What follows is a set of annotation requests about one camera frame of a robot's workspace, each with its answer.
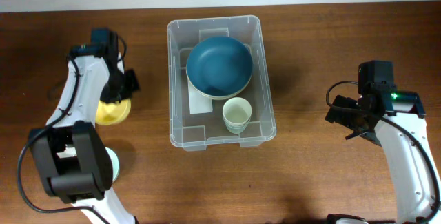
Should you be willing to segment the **grey cup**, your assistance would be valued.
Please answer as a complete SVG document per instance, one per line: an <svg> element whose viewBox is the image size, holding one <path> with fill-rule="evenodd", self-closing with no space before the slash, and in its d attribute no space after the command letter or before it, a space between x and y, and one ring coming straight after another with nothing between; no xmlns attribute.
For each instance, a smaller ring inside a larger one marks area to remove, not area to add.
<svg viewBox="0 0 441 224"><path fill-rule="evenodd" d="M244 123L232 123L225 119L225 125L228 130L244 130L248 126L249 122L250 120L247 120Z"/></svg>

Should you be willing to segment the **mint green cup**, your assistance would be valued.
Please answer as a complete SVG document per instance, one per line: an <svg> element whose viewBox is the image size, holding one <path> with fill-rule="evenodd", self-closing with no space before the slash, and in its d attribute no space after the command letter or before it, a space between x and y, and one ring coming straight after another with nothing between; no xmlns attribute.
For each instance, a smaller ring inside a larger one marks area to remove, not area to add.
<svg viewBox="0 0 441 224"><path fill-rule="evenodd" d="M247 123L243 124L243 125L230 125L230 124L226 124L227 130L233 134L240 134L241 132L243 132L245 130L245 128L247 127Z"/></svg>

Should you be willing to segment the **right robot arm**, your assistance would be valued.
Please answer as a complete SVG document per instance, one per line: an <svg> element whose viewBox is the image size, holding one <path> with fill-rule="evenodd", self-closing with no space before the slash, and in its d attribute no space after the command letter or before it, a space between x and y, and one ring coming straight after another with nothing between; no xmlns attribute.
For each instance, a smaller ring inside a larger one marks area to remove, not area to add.
<svg viewBox="0 0 441 224"><path fill-rule="evenodd" d="M416 92L399 91L393 65L368 61L358 66L358 99L338 95L327 101L325 117L382 147L397 203L397 223L440 222L440 176L427 139L426 112Z"/></svg>

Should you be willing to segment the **cream cup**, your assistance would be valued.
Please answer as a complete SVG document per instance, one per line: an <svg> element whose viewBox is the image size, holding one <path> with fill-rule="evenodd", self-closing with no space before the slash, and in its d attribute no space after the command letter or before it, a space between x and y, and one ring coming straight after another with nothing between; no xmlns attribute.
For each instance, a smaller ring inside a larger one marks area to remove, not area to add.
<svg viewBox="0 0 441 224"><path fill-rule="evenodd" d="M252 106L248 100L234 97L225 102L222 114L224 120L232 123L244 123L251 119Z"/></svg>

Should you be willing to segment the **mint small bowl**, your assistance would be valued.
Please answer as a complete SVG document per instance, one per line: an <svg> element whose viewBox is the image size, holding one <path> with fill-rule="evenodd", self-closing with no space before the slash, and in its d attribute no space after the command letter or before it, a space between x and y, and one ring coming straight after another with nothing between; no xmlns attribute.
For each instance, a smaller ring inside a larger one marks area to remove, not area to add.
<svg viewBox="0 0 441 224"><path fill-rule="evenodd" d="M110 149L109 147L106 147L105 149L112 163L112 182L114 183L117 180L120 172L119 158L114 150Z"/></svg>

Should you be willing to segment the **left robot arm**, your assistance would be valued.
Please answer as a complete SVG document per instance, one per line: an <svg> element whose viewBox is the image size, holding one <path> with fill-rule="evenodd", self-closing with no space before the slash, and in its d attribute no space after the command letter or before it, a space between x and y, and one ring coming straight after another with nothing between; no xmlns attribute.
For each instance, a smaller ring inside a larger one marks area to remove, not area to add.
<svg viewBox="0 0 441 224"><path fill-rule="evenodd" d="M89 44L72 47L68 77L56 110L43 128L33 129L18 162L32 153L45 193L66 207L51 213L82 211L92 223L137 223L112 184L119 173L116 154L103 144L95 125L123 121L139 90L125 69L126 43L109 28L95 28Z"/></svg>

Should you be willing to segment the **yellow small bowl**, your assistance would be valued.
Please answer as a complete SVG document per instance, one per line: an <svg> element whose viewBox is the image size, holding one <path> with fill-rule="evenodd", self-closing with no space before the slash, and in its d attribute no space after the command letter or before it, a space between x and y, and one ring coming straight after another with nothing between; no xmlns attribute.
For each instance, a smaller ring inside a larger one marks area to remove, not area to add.
<svg viewBox="0 0 441 224"><path fill-rule="evenodd" d="M99 101L96 111L96 124L115 125L128 117L132 103L130 99L124 99L119 103L104 103Z"/></svg>

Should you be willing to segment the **cream plate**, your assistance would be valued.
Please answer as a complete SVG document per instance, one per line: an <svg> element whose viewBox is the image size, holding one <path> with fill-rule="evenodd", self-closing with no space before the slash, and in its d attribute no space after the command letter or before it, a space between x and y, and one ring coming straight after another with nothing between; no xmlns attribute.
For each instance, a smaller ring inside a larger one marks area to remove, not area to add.
<svg viewBox="0 0 441 224"><path fill-rule="evenodd" d="M232 97L234 97L234 96L236 96L236 95L238 95L238 94L240 94L248 85L249 85L249 82L251 81L251 79L245 84L245 86L243 87L243 88L241 88L239 91L237 91L237 92L234 92L234 93L232 93L232 94L228 94L228 95L225 95L225 96L213 96L213 95L210 95L210 94L205 94L205 93L203 93L203 92L201 92L200 90L197 90L196 89L196 87L190 82L190 80L188 79L187 80L187 82L188 82L188 84L190 85L190 86L192 86L193 88L194 88L194 90L197 92L197 93L199 93L200 95L202 95L202 96L204 96L204 97L207 97L207 98L209 98L209 99L212 99L212 100L225 100L225 99L229 99L229 98L232 98Z"/></svg>

